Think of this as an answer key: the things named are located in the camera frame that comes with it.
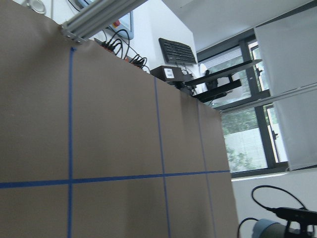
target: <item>brown cardboard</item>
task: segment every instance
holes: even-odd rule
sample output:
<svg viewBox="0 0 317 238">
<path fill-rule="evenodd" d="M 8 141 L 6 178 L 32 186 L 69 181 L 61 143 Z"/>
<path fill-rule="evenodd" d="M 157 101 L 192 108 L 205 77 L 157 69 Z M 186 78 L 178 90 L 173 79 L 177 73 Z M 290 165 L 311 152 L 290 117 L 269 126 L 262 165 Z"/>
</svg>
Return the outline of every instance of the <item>brown cardboard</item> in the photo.
<svg viewBox="0 0 317 238">
<path fill-rule="evenodd" d="M 0 238 L 234 236 L 218 112 L 10 0 L 0 20 Z"/>
<path fill-rule="evenodd" d="M 219 112 L 206 105 L 198 104 L 202 142 L 207 171 L 228 170 L 226 146 Z"/>
<path fill-rule="evenodd" d="M 166 173 L 204 171 L 196 99 L 157 80 Z"/>
<path fill-rule="evenodd" d="M 208 179 L 216 237 L 236 237 L 238 221 L 231 175 L 230 173 L 210 174 Z"/>
<path fill-rule="evenodd" d="M 66 238 L 67 186 L 0 189 L 1 238 Z"/>
<path fill-rule="evenodd" d="M 166 187 L 171 237 L 214 237 L 206 175 L 166 178 Z"/>
<path fill-rule="evenodd" d="M 66 179 L 70 44 L 10 0 L 0 22 L 0 182 Z"/>
<path fill-rule="evenodd" d="M 73 82 L 75 178 L 162 173 L 154 78 L 89 42 Z"/>
<path fill-rule="evenodd" d="M 76 238 L 167 238 L 162 178 L 77 184 Z"/>
</svg>

